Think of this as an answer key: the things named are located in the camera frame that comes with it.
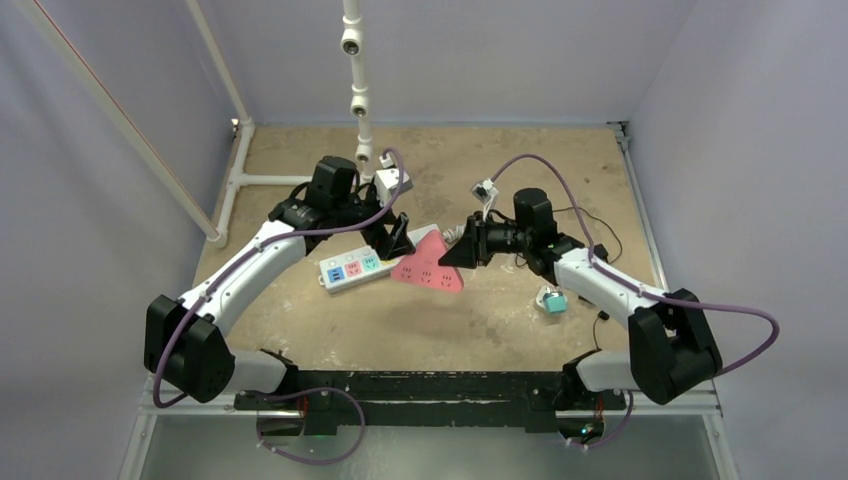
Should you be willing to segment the pink triangular power socket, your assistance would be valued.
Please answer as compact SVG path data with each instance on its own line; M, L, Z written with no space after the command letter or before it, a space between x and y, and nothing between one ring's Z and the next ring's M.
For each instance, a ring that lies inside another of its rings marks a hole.
M390 278L416 287L459 293L464 289L459 270L439 264L446 252L447 244L442 233L429 231L417 243L415 252L404 256L392 269Z

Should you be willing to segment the white multicolour power strip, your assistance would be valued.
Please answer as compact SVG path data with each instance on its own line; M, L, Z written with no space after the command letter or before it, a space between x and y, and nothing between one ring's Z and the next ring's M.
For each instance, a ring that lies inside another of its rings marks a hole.
M318 281L329 294L339 294L388 276L403 258L383 260L373 248L359 247L321 260Z

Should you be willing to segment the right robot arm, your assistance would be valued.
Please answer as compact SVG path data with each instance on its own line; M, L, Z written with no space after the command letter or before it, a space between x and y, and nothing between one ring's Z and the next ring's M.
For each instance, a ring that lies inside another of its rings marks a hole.
M515 217L482 212L467 219L460 239L440 258L445 267L475 269L496 254L519 254L550 284L576 293L627 330L625 352L595 349L564 364L561 395L584 407L601 391L636 390L665 405L714 378L723 360L697 297L637 283L598 258L595 249L559 232L553 206L539 188L513 197Z

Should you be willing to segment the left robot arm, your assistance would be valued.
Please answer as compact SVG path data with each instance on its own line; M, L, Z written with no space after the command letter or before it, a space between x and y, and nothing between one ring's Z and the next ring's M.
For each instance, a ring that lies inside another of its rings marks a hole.
M393 204L408 190L405 162L385 149L364 198L356 165L327 156L315 168L305 195L290 196L269 214L252 240L209 279L177 299L158 296L146 312L144 365L153 374L152 400L171 407L190 397L206 403L230 390L259 392L272 408L297 399L292 363L270 352L241 352L226 336L244 311L286 269L334 235L358 232L383 263L414 252L406 214Z

